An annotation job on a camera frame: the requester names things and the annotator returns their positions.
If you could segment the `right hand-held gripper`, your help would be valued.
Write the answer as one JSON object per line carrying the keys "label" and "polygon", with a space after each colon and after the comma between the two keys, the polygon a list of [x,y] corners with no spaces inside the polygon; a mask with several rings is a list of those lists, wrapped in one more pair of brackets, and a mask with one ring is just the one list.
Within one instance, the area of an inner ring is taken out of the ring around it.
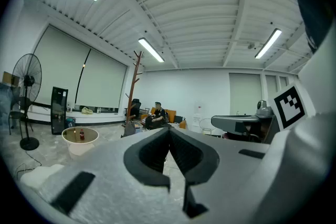
{"label": "right hand-held gripper", "polygon": [[266,117],[215,115],[211,124],[221,130],[237,130],[237,140],[269,144],[277,132],[316,115],[332,114],[336,120],[336,20],[298,80],[271,98],[267,107]]}

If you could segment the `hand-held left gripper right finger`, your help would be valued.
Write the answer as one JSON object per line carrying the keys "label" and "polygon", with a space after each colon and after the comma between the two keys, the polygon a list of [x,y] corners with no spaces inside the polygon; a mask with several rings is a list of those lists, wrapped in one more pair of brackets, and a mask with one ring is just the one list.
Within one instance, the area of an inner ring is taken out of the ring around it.
{"label": "hand-held left gripper right finger", "polygon": [[185,178],[184,205],[169,224],[259,224],[266,193],[260,167],[270,146],[170,129],[170,151]]}

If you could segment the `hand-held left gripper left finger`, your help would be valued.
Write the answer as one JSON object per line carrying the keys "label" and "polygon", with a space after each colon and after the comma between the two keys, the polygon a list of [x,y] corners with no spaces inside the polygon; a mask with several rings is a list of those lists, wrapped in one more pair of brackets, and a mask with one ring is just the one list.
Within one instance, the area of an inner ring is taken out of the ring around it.
{"label": "hand-held left gripper left finger", "polygon": [[139,155],[165,132],[147,131],[95,147],[49,177],[34,197],[34,208],[51,224],[182,224],[170,179],[152,169],[157,156]]}

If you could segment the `brown wooden coat rack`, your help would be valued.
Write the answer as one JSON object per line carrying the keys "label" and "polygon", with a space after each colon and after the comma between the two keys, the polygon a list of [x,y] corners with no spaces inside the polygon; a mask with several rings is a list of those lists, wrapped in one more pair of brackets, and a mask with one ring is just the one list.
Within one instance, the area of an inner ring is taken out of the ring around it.
{"label": "brown wooden coat rack", "polygon": [[130,110],[131,102],[133,100],[134,86],[140,80],[139,78],[137,78],[137,76],[141,74],[141,72],[138,72],[138,69],[139,69],[139,65],[140,65],[140,61],[141,61],[143,52],[140,51],[139,53],[137,53],[136,51],[134,51],[134,53],[135,53],[135,56],[137,57],[137,61],[136,61],[136,63],[134,63],[134,74],[133,74],[133,78],[132,78],[130,94],[128,95],[128,97],[129,97],[128,109],[129,110]]}

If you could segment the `gray roller blind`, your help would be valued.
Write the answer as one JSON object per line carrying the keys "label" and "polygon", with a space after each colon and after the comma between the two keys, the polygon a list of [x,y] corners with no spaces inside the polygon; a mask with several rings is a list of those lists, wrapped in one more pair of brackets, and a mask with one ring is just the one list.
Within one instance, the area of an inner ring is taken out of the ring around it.
{"label": "gray roller blind", "polygon": [[254,115],[262,99],[260,75],[229,74],[230,115]]}

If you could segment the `white water dispenser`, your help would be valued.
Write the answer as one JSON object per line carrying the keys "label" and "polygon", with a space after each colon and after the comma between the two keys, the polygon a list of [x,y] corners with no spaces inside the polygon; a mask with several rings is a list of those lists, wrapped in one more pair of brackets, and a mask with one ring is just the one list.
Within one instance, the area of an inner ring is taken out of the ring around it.
{"label": "white water dispenser", "polygon": [[200,133],[202,131],[201,128],[201,120],[203,119],[202,108],[203,108],[202,101],[196,101],[194,104],[193,131],[197,133]]}

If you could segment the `round white side table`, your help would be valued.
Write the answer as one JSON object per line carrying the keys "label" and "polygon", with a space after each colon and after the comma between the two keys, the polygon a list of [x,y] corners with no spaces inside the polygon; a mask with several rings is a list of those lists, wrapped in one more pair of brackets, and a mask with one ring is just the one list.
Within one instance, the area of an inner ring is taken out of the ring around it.
{"label": "round white side table", "polygon": [[[85,133],[85,140],[80,139],[80,130]],[[94,148],[95,143],[99,138],[99,133],[86,126],[76,126],[63,130],[61,134],[64,141],[67,143],[68,151],[71,159],[77,160]]]}

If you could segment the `grey garment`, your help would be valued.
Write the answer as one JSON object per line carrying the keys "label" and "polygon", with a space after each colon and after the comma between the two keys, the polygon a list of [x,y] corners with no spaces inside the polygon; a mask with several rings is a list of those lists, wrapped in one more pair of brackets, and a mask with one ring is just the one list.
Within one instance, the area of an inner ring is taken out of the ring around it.
{"label": "grey garment", "polygon": [[126,124],[122,124],[124,127],[124,133],[121,135],[121,138],[130,136],[136,133],[135,124],[131,121],[127,122]]}

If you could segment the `orange sofa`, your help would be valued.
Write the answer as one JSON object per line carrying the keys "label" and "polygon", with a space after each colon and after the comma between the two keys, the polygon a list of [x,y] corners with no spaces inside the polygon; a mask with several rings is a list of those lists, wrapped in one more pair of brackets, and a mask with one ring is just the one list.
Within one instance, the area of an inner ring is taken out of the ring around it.
{"label": "orange sofa", "polygon": [[[155,112],[155,107],[152,107],[151,109],[146,108],[144,110],[147,112],[147,114],[141,114],[140,115],[140,121],[143,126],[145,126],[145,119],[150,115]],[[186,119],[182,116],[178,116],[176,114],[176,111],[173,110],[165,110],[166,112],[166,118],[168,120],[168,124],[171,125],[172,127],[179,127],[181,129],[186,129]]]}

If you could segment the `black office chair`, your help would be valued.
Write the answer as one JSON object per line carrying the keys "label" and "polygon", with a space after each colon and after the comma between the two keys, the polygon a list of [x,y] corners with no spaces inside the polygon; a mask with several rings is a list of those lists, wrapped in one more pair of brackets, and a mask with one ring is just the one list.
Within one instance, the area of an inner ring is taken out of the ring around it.
{"label": "black office chair", "polygon": [[141,102],[139,101],[139,99],[133,99],[132,102],[131,102],[131,106],[130,106],[130,110],[133,109],[137,116],[136,118],[139,117],[139,113],[140,113],[140,106],[141,106]]}

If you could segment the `tall black cabinet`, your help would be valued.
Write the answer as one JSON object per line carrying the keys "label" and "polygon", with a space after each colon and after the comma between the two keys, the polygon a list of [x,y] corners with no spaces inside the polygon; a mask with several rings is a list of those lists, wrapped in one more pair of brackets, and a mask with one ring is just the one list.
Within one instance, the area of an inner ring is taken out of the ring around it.
{"label": "tall black cabinet", "polygon": [[61,135],[66,126],[68,90],[53,87],[50,107],[50,126],[52,135]]}

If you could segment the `white window roller blind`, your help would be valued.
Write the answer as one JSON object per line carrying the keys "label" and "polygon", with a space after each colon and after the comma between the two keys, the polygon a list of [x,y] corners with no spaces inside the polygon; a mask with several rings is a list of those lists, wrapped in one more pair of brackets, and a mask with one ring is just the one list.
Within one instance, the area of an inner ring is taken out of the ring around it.
{"label": "white window roller blind", "polygon": [[41,87],[36,102],[51,104],[53,87],[68,90],[67,102],[75,103],[82,66],[90,48],[49,26],[35,50],[42,70]]}
{"label": "white window roller blind", "polygon": [[95,50],[81,75],[76,105],[118,108],[127,67]]}

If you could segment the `black metal chair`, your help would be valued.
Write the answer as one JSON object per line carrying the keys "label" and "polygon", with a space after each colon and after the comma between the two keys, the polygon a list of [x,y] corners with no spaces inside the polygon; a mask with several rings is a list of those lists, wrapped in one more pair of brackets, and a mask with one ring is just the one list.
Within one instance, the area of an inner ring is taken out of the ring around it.
{"label": "black metal chair", "polygon": [[[19,105],[19,111],[14,111],[14,106]],[[22,135],[22,127],[21,127],[21,121],[25,122],[25,125],[27,123],[29,124],[30,128],[32,131],[33,127],[29,121],[28,117],[28,109],[32,105],[32,102],[29,98],[27,97],[19,97],[19,98],[13,98],[11,103],[10,103],[10,111],[8,114],[8,127],[9,127],[9,134],[11,135],[11,130],[14,128],[13,123],[11,124],[11,120],[19,120],[19,128],[20,128],[20,134],[21,137],[23,138]]]}

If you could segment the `black standing fan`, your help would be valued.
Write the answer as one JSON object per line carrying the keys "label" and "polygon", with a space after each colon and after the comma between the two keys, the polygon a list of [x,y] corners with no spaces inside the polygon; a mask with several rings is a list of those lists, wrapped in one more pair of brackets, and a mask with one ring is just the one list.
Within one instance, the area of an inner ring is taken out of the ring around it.
{"label": "black standing fan", "polygon": [[[42,79],[41,64],[37,56],[34,54],[23,55],[17,61],[12,75],[20,77],[18,86],[11,87],[13,98],[27,97],[31,100],[33,105],[40,92]],[[37,149],[39,147],[38,139],[29,135],[28,127],[30,126],[28,123],[25,125],[24,122],[24,127],[26,135],[23,136],[23,138],[21,137],[20,147],[25,151]]]}

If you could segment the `brown cardboard box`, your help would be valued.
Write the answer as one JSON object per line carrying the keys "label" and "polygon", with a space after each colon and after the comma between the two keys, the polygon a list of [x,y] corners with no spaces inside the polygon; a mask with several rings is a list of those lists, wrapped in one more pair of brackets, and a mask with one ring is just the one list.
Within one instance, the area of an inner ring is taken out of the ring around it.
{"label": "brown cardboard box", "polygon": [[10,87],[17,87],[20,82],[20,77],[12,75],[8,72],[3,72],[2,83]]}

